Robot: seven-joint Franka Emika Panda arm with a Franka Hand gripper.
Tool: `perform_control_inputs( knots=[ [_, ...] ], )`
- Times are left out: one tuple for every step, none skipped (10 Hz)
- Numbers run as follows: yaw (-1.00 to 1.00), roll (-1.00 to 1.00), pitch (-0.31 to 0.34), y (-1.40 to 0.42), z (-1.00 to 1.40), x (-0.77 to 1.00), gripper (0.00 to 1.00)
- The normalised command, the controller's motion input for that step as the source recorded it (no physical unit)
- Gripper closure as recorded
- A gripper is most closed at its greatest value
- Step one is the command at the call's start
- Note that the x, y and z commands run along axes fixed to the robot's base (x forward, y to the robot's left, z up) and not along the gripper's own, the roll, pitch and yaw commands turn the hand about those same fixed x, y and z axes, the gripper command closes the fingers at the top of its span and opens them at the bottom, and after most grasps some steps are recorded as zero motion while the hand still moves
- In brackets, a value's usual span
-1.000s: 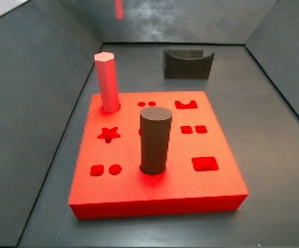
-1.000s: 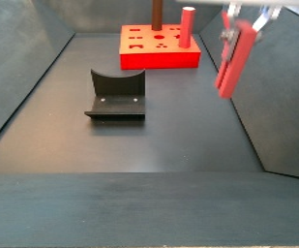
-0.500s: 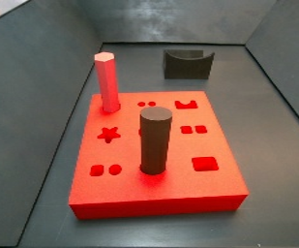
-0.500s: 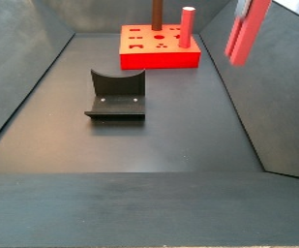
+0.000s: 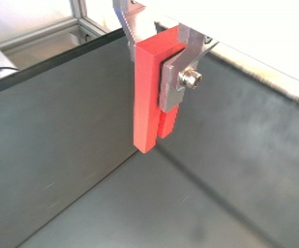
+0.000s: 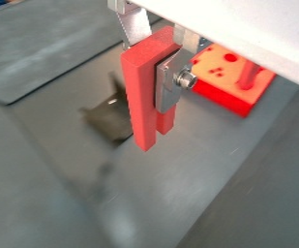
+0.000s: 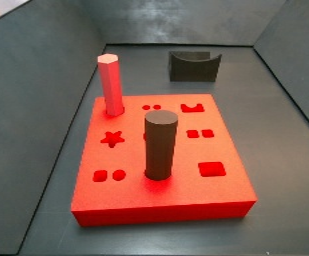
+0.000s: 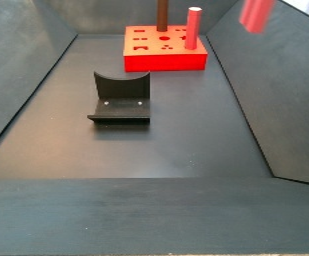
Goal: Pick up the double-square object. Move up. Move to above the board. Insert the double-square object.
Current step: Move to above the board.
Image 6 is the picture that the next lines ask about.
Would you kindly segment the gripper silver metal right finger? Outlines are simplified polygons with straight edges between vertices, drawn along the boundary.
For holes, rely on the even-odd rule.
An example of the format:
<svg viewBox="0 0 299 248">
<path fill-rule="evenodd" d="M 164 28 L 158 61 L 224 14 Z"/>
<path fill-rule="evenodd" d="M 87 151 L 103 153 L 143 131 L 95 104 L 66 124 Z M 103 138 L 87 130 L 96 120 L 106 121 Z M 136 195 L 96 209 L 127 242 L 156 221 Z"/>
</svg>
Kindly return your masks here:
<svg viewBox="0 0 299 248">
<path fill-rule="evenodd" d="M 166 113 L 179 102 L 182 90 L 194 87 L 191 59 L 211 42 L 180 25 L 174 26 L 174 42 L 180 48 L 156 65 L 155 108 Z"/>
</svg>

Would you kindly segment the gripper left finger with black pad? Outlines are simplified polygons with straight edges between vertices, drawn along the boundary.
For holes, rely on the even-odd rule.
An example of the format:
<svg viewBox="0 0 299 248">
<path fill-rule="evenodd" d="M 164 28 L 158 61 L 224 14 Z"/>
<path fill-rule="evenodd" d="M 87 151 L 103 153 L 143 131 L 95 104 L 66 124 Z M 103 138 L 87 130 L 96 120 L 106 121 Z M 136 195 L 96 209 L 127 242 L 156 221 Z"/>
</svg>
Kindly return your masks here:
<svg viewBox="0 0 299 248">
<path fill-rule="evenodd" d="M 130 0 L 107 0 L 107 7 L 115 11 L 122 27 L 123 46 L 128 49 L 151 35 L 147 10 Z"/>
</svg>

